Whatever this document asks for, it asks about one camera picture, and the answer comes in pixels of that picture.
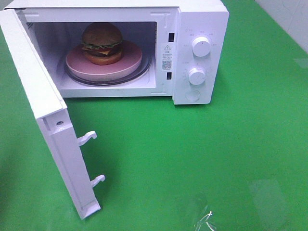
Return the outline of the white microwave door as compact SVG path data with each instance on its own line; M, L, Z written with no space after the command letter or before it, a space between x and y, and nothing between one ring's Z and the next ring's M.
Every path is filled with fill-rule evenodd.
M77 138L62 96L26 30L25 19L13 9L0 12L0 25L32 112L81 219L100 210L80 147L97 137L90 131Z

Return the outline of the glass microwave turntable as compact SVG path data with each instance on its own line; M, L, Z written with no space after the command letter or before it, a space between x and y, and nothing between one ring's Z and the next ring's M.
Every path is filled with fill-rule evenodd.
M104 86L104 87L108 86L109 87L109 86L127 84L127 83L130 83L130 82L140 78L142 75L144 75L148 71L150 66L151 66L151 58L146 55L145 57L142 57L142 61L141 61L140 66L132 74L130 74L126 77L120 78L120 79L110 80L110 81L102 81L102 82L88 81L88 80L78 78L68 69L68 66L67 66L66 63L65 63L65 70L66 70L67 74L74 81L76 81L78 83L82 83L82 84L90 85L90 86Z

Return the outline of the round door release button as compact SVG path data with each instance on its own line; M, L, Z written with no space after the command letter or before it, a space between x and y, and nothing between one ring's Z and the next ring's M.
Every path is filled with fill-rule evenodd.
M191 90L186 93L186 99L191 102L198 101L200 99L200 92L198 90Z

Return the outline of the pink plate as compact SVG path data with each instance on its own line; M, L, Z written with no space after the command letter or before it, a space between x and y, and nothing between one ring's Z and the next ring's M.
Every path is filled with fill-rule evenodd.
M122 42L122 58L113 64L98 65L89 61L82 52L82 46L73 48L66 56L68 69L78 78L102 82L116 80L132 74L140 66L142 50L130 41Z

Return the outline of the burger with lettuce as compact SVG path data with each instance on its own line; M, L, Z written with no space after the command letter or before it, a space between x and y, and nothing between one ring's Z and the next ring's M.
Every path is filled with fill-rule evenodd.
M116 26L96 22L87 26L82 34L82 51L93 64L114 64L122 58L122 42L122 33Z

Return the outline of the white microwave knob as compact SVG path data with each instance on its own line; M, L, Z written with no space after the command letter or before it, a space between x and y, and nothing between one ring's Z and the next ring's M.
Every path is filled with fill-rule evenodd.
M205 82L206 71L203 68L195 67L188 72L189 83L192 85L201 85Z
M211 40L205 35L198 36L192 41L192 51L197 57L207 56L211 51Z

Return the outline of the white microwave oven body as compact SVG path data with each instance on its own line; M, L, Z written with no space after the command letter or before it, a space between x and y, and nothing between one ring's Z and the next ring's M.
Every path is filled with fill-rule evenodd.
M15 0L4 8L26 21L27 34L62 98L170 96L174 104L211 101L229 12L219 0ZM135 43L151 66L140 78L116 86L90 86L74 81L65 70L68 53L83 46L83 31L92 23L116 26L123 41ZM192 41L211 40L207 56L192 52ZM206 71L201 85L189 83L195 67ZM200 92L195 102L186 99Z

